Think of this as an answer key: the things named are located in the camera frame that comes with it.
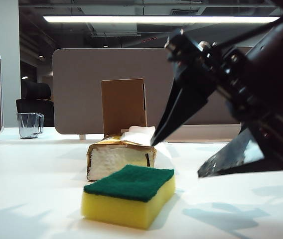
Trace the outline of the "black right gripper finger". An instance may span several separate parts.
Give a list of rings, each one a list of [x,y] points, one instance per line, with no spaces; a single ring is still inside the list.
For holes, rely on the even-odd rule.
[[[166,108],[150,140],[152,146],[165,140],[203,108],[216,90],[215,76],[204,64],[174,63],[173,73]]]

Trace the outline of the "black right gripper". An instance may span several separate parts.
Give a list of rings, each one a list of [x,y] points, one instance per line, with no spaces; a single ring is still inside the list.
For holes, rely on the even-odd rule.
[[[234,43],[267,34],[248,53]],[[180,29],[165,45],[169,61],[200,63],[215,76],[216,90],[245,129],[198,169],[198,177],[283,171],[283,19],[221,44],[197,43]]]

